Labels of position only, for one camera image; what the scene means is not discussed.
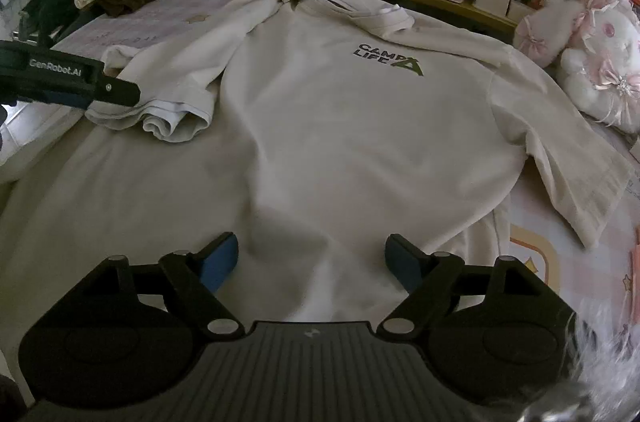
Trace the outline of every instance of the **plush toy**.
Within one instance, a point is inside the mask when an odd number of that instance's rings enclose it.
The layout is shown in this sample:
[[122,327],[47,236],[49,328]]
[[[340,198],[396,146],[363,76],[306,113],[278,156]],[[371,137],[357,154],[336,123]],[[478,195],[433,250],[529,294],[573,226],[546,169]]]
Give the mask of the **plush toy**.
[[640,131],[640,22],[629,0],[546,0],[518,25],[514,46],[556,80],[578,110]]

